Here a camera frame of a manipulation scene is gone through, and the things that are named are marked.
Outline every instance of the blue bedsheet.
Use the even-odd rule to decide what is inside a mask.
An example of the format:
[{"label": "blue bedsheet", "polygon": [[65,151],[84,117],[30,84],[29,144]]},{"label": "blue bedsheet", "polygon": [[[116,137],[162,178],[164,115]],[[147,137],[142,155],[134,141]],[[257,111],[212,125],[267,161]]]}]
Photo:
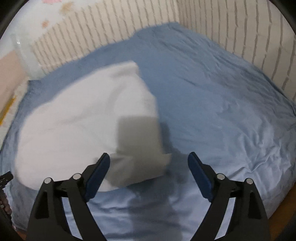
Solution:
[{"label": "blue bedsheet", "polygon": [[[31,81],[0,153],[1,173],[13,171],[18,132],[34,108],[92,70],[127,60],[138,64],[157,98],[172,162],[160,178],[98,193],[89,202],[106,238],[190,240],[209,207],[187,166],[192,151],[216,173],[253,178],[270,216],[295,181],[295,105],[256,67],[177,23],[141,30]],[[6,192],[15,225],[26,229],[36,191],[14,179]],[[230,215],[228,210],[219,236]]]}]

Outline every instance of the pink flower pattern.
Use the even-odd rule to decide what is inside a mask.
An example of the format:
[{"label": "pink flower pattern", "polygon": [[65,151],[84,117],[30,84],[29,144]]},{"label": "pink flower pattern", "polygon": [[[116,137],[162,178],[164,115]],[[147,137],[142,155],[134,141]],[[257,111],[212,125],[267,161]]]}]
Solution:
[{"label": "pink flower pattern", "polygon": [[47,3],[47,4],[54,4],[61,1],[62,0],[42,0],[43,3]]}]

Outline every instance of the wrinkled fabric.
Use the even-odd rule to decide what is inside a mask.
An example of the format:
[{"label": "wrinkled fabric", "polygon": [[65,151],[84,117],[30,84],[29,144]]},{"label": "wrinkled fabric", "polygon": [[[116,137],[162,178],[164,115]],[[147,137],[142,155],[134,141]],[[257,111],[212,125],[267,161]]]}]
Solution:
[{"label": "wrinkled fabric", "polygon": [[99,191],[159,177],[170,162],[155,97],[132,61],[93,71],[36,108],[19,133],[15,177],[39,190],[47,177],[67,180],[104,153],[111,162]]},{"label": "wrinkled fabric", "polygon": [[[156,97],[172,159],[164,176],[98,193],[88,203],[107,240],[190,240],[210,205],[188,169],[192,151],[216,173],[254,179],[271,216],[295,181],[295,105],[255,66],[177,23],[143,29],[31,81],[1,150],[1,172],[14,171],[18,133],[34,108],[90,71],[127,60]],[[14,179],[6,192],[14,223],[25,229],[36,191]],[[67,200],[64,206],[79,237]]]}]

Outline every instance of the pillowcase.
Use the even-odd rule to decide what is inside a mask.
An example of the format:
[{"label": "pillowcase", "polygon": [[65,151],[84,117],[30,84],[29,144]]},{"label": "pillowcase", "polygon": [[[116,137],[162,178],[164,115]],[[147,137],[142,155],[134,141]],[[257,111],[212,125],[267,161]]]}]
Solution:
[{"label": "pillowcase", "polygon": [[15,173],[38,190],[47,177],[82,173],[104,152],[111,166],[100,191],[161,176],[169,163],[155,98],[134,62],[94,71],[35,109],[20,131]]}]

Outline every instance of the wooden floor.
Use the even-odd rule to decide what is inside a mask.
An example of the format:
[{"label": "wooden floor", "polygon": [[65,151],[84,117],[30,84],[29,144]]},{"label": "wooden floor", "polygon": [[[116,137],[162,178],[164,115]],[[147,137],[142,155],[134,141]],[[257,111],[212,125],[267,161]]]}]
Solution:
[{"label": "wooden floor", "polygon": [[271,240],[275,240],[296,212],[296,184],[269,219]]},{"label": "wooden floor", "polygon": [[25,233],[25,232],[17,231],[17,233],[20,235],[20,237],[21,237],[23,240],[26,239],[26,233]]}]

